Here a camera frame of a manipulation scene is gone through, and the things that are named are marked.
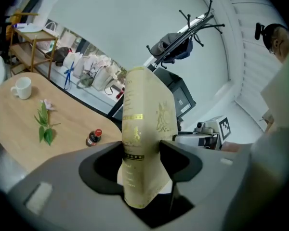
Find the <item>green leaf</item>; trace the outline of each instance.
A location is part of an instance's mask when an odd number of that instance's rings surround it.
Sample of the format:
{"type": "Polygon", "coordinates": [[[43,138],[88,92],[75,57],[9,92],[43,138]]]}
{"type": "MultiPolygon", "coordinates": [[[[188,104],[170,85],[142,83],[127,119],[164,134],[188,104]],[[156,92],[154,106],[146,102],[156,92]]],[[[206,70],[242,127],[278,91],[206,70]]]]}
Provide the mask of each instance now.
{"type": "Polygon", "coordinates": [[[37,121],[41,126],[46,126],[45,124],[41,123],[41,122],[36,118],[36,116],[34,116],[34,118],[36,119],[36,121],[37,121]]]}
{"type": "Polygon", "coordinates": [[[39,121],[41,123],[42,126],[47,126],[47,122],[46,120],[43,118],[43,116],[40,114],[39,112],[39,121]]]}
{"type": "Polygon", "coordinates": [[[43,126],[40,126],[39,128],[39,142],[42,141],[43,137],[44,137],[44,127],[43,126]]]}
{"type": "Polygon", "coordinates": [[[46,129],[44,132],[44,140],[51,145],[53,141],[53,130],[51,128],[46,129]]]}
{"type": "Polygon", "coordinates": [[[48,111],[46,109],[46,105],[43,102],[42,103],[42,112],[41,112],[42,117],[44,118],[44,120],[46,121],[46,123],[48,123],[48,111]]]}

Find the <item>desk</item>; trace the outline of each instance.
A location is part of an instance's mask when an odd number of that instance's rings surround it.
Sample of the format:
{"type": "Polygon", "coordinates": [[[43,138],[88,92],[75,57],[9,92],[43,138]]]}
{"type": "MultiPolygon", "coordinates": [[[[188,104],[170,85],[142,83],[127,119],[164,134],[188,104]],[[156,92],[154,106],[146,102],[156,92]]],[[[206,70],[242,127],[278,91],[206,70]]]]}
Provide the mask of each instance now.
{"type": "Polygon", "coordinates": [[[121,132],[113,122],[67,96],[39,74],[19,74],[0,86],[0,143],[28,173],[56,155],[87,148],[86,138],[97,128],[103,131],[99,143],[121,140],[121,132]],[[10,88],[24,76],[32,81],[32,94],[20,100],[10,88]],[[61,123],[53,127],[56,133],[51,146],[39,143],[39,124],[33,116],[43,99],[50,100],[56,109],[49,112],[50,123],[61,123]]]}

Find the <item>red cap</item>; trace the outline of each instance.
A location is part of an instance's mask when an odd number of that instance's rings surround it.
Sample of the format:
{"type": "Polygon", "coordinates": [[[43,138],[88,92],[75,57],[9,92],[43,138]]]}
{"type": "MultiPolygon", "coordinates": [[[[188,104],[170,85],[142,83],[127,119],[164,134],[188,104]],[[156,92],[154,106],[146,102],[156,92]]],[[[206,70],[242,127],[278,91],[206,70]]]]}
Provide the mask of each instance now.
{"type": "Polygon", "coordinates": [[[102,135],[102,130],[101,129],[97,129],[95,130],[94,134],[97,136],[97,137],[100,137],[102,135]]]}

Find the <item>white mug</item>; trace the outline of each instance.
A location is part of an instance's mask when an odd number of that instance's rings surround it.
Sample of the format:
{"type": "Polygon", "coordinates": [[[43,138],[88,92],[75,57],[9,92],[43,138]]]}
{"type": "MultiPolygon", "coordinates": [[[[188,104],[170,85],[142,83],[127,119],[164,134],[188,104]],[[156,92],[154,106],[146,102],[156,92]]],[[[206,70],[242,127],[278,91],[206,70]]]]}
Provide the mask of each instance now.
{"type": "Polygon", "coordinates": [[[21,77],[16,81],[15,86],[11,88],[11,93],[24,100],[30,97],[31,89],[30,78],[21,77]]]}

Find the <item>pink flower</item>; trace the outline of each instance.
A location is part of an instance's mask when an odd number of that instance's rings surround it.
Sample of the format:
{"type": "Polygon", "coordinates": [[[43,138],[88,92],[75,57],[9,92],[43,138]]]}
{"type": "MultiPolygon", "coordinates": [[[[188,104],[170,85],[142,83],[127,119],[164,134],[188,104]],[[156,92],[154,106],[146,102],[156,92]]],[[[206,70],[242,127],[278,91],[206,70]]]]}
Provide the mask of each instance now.
{"type": "Polygon", "coordinates": [[[45,103],[45,106],[46,106],[46,109],[47,110],[54,110],[54,107],[52,107],[52,103],[47,100],[47,99],[44,99],[44,100],[40,100],[40,102],[44,102],[45,103]]]}

